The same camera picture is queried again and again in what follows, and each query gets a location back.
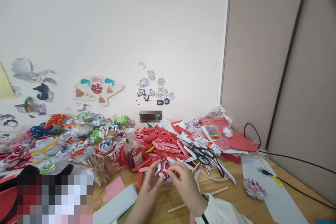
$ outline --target yellow paper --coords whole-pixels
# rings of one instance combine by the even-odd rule
[[[7,79],[7,75],[0,62],[0,99],[15,99],[16,95]]]
[[[273,178],[274,178],[275,182],[277,183],[277,185],[278,185],[280,188],[283,188],[282,184],[280,183],[280,181],[278,180],[278,178],[277,178],[275,175],[273,175]]]

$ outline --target black cable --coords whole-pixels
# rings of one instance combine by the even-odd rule
[[[269,176],[272,176],[272,177],[273,177],[273,174],[272,174],[272,173],[270,173],[270,172],[268,172],[268,171],[266,171],[266,170],[264,170],[264,169],[258,169],[258,171],[261,172],[261,173],[263,173],[263,174],[266,174],[266,175],[269,175]],[[283,180],[283,179],[281,179],[281,178],[279,178],[279,177],[277,177],[277,176],[276,176],[276,178],[279,179],[279,180],[281,180],[282,182],[286,183],[287,185],[289,185],[290,187],[292,187],[293,189],[295,189],[295,190],[298,191],[299,193],[302,193],[303,195],[306,195],[307,197],[311,198],[312,200],[315,200],[315,201],[317,201],[318,203],[321,203],[322,205],[325,205],[326,207],[329,207],[329,208],[331,208],[331,209],[336,210],[335,207],[332,207],[332,206],[330,206],[330,205],[328,205],[328,204],[326,204],[326,203],[324,203],[324,202],[322,202],[322,201],[319,201],[319,200],[313,198],[312,196],[310,196],[310,195],[308,195],[308,194],[306,194],[306,193],[300,191],[299,189],[295,188],[295,187],[292,186],[291,184],[287,183],[285,180]]]
[[[257,130],[255,129],[255,127],[254,127],[251,123],[249,123],[249,122],[248,122],[247,124],[245,124],[245,127],[244,127],[244,137],[245,137],[245,128],[246,128],[246,126],[247,126],[248,124],[250,124],[250,125],[253,127],[253,129],[256,131],[256,133],[257,133],[257,135],[258,135],[258,137],[259,137],[259,146],[258,146],[258,149],[259,149],[260,146],[261,146],[261,138],[260,138],[260,136],[259,136],[259,134],[258,134],[258,131],[257,131]],[[324,169],[324,170],[327,170],[328,172],[331,172],[331,173],[336,174],[336,172],[334,172],[334,171],[332,171],[332,170],[330,170],[330,169],[328,169],[328,168],[325,168],[325,167],[323,167],[323,166],[320,166],[320,165],[317,165],[317,164],[314,164],[314,163],[311,163],[311,162],[308,162],[308,161],[305,161],[305,160],[302,160],[302,159],[298,159],[298,158],[296,158],[296,157],[290,157],[290,156],[285,156],[285,155],[281,155],[281,154],[274,154],[274,153],[270,153],[270,152],[264,152],[264,151],[261,151],[261,150],[259,150],[259,152],[266,153],[266,154],[270,154],[270,155],[274,155],[274,156],[281,156],[281,157],[284,157],[284,158],[290,158],[290,159],[298,160],[298,161],[301,161],[301,162],[304,162],[304,163],[307,163],[307,164],[314,165],[314,166],[316,166],[316,167],[318,167],[318,168],[322,168],[322,169]]]

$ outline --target wooden skewer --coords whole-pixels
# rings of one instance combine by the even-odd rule
[[[201,163],[201,162],[198,162],[198,164],[194,167],[194,169],[191,171],[191,173],[193,173],[193,172],[196,170],[197,166],[199,166],[200,163]]]
[[[222,188],[222,189],[219,189],[219,190],[217,190],[217,191],[214,191],[213,193],[211,193],[211,195],[214,196],[215,194],[218,194],[218,193],[220,193],[220,192],[222,192],[222,191],[225,191],[225,190],[227,190],[227,189],[229,189],[229,188],[228,188],[228,187],[224,187],[224,188]],[[182,207],[185,207],[185,204],[182,204],[182,205],[179,205],[179,206],[174,207],[174,208],[172,208],[172,209],[169,209],[169,210],[168,210],[168,213],[174,212],[175,210],[180,209],[180,208],[182,208]]]

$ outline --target white sleeve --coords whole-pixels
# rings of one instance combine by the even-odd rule
[[[231,203],[222,199],[215,199],[211,194],[203,194],[209,199],[208,206],[202,217],[196,217],[197,224],[253,224],[244,215],[238,213],[237,209]]]

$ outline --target wooden table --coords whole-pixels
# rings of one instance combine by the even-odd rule
[[[243,171],[242,165],[237,165],[232,161],[225,160],[224,158],[219,158],[225,165],[226,169],[235,177],[237,186],[229,179],[226,182],[214,182],[207,179],[202,173],[198,180],[199,187],[202,193],[212,193],[218,189],[228,186],[229,189],[218,193],[215,198],[221,198],[228,202],[231,202],[239,211],[239,213],[245,215],[252,222],[256,224],[269,224],[275,223],[267,209],[267,206],[264,201],[258,201],[252,199],[243,188]],[[284,171],[278,165],[273,163],[271,160],[268,160],[274,172],[278,177],[284,179],[291,185],[295,186],[304,193],[321,200],[325,203],[328,203],[318,194],[313,192],[307,186],[302,184],[288,172]],[[211,171],[214,177],[219,177],[219,173],[214,169]],[[121,176],[125,186],[134,184],[135,187],[138,184],[139,173],[133,174],[128,171],[127,168],[122,170],[119,173],[115,173],[111,182],[116,179],[118,176]],[[286,190],[289,192],[294,202],[297,204],[303,215],[306,217],[309,223],[315,223],[316,219],[336,219],[336,211],[323,206],[322,204],[309,199],[308,197],[302,195],[301,193],[295,191],[291,187],[284,184]],[[100,207],[104,205],[103,197],[106,195],[105,187],[95,188],[93,190],[93,209],[97,211]],[[189,223],[189,214],[190,211],[187,207],[176,210],[172,213],[167,213],[168,209],[174,208],[183,204],[176,188],[174,185],[162,185],[160,194],[157,198],[157,203],[150,216],[148,217],[145,223]]]

